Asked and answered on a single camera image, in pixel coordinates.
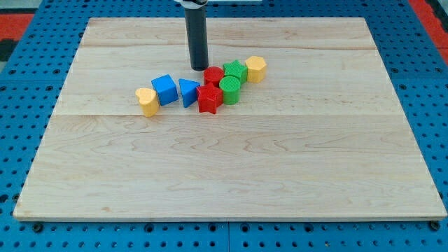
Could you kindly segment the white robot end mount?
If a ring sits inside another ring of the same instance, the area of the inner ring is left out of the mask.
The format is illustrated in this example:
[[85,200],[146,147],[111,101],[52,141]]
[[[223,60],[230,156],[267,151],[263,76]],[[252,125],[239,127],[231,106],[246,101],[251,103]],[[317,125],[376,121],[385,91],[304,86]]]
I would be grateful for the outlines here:
[[175,2],[187,9],[198,9],[205,6],[208,0],[175,0]]

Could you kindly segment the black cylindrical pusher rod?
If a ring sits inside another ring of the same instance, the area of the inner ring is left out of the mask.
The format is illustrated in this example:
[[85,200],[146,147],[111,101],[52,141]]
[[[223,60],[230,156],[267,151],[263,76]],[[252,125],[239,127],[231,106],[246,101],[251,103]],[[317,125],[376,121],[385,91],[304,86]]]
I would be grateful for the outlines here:
[[209,67],[206,6],[184,9],[190,65],[195,71],[203,71]]

